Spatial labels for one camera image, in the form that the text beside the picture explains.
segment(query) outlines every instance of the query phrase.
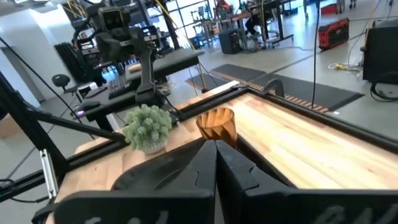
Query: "plant pot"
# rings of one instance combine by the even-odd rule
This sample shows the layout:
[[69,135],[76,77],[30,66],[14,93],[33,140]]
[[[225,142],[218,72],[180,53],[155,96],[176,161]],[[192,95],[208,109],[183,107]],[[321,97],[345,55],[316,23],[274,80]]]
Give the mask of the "plant pot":
[[144,152],[147,155],[151,155],[151,154],[155,154],[160,152],[161,150],[164,150],[164,147],[166,146],[167,141],[164,142],[157,142],[153,145],[151,145],[151,147],[147,147],[145,149],[140,149],[140,151]]

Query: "black chair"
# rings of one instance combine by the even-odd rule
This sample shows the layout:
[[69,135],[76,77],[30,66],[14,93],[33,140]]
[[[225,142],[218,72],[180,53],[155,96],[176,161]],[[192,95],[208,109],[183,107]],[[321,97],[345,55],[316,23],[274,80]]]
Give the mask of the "black chair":
[[66,89],[69,82],[70,82],[70,78],[67,75],[58,74],[58,75],[54,75],[52,77],[52,83],[54,83],[55,86],[61,87],[63,89],[63,93],[71,93],[72,96],[74,94],[76,94],[77,99],[81,103],[83,100],[80,98],[79,94],[77,93],[78,86],[74,86],[74,87]]

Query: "gray floor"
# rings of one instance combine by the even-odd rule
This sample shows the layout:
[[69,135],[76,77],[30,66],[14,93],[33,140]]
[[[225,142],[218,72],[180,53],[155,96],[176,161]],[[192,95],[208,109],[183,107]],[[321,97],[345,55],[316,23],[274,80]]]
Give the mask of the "gray floor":
[[[337,17],[350,19],[365,19],[371,13],[371,1],[360,1],[355,10],[350,11],[348,6],[343,15],[322,16],[320,24],[327,24],[335,21]],[[387,16],[389,8],[386,7],[386,0],[383,0],[375,12],[376,17]],[[312,49],[315,36],[316,11],[314,6],[308,8],[310,18],[305,20],[302,9],[299,10],[297,16],[284,19],[285,34],[294,34],[294,41],[286,40],[281,43],[281,47],[299,46],[303,49]],[[398,15],[398,9],[393,7],[391,16]],[[350,23],[350,36],[355,36],[363,32],[366,21],[353,21]],[[344,88],[347,90],[358,91],[366,96],[340,108],[338,111],[330,113],[330,116],[336,116],[339,119],[371,129],[377,133],[384,134],[391,138],[398,138],[398,132],[394,131],[398,126],[398,120],[393,115],[393,111],[398,110],[397,103],[379,103],[369,96],[369,84],[362,81],[361,77],[357,77],[350,72],[337,72],[328,69],[332,63],[346,63],[349,57],[349,50],[357,39],[350,40],[335,49],[322,52],[317,57],[317,83]],[[360,46],[364,43],[364,37],[361,36],[352,51],[351,63],[358,63],[361,58],[359,51]],[[277,71],[279,75],[298,78],[302,80],[313,81],[313,52],[301,51],[300,49],[275,49],[258,52],[255,54],[238,54],[223,55],[221,50],[216,46],[214,49],[205,49],[206,54],[200,57],[202,64],[211,70],[224,63],[235,63],[243,67],[255,68],[265,72]],[[191,69],[193,75],[198,72],[195,68]],[[194,97],[195,92],[185,80],[190,77],[188,70],[178,72],[170,76],[170,81],[175,84],[170,100],[172,103],[182,103],[187,99]],[[381,85],[384,92],[398,95],[396,86]],[[71,103],[74,99],[72,96],[63,96],[64,99]],[[42,105],[42,109],[49,111],[54,115],[60,116],[65,111],[65,106],[60,100],[52,99],[46,101]],[[124,117],[126,112],[119,113],[120,117]],[[63,118],[70,119],[68,113]],[[73,154],[75,148],[84,142],[90,140],[86,134],[80,134],[64,128],[52,127],[48,124],[42,124],[46,131],[50,130],[49,135],[62,151],[69,157]],[[24,175],[40,169],[39,155],[37,151],[28,153],[33,148],[32,143],[23,134],[0,141],[0,177],[7,177],[13,171],[15,166],[25,157],[26,161],[14,173],[12,179],[18,179]],[[19,195],[18,198],[34,199],[45,195],[44,186],[37,187],[29,192]],[[44,206],[41,204],[21,204],[13,201],[0,203],[1,223],[30,223],[34,212]]]

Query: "succulent plant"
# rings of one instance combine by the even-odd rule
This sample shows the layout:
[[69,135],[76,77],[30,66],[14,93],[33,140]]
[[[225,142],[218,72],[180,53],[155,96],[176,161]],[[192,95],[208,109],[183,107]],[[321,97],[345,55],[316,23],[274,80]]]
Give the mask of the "succulent plant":
[[142,105],[126,116],[128,127],[123,129],[126,141],[133,149],[145,151],[169,138],[172,119],[169,112],[157,106]]

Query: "brown cup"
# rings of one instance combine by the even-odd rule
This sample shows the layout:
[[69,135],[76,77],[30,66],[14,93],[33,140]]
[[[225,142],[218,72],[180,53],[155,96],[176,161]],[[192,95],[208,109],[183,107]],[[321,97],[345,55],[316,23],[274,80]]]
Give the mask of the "brown cup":
[[234,111],[229,108],[217,108],[203,113],[197,118],[201,135],[209,140],[223,140],[236,149],[238,134],[235,126]]

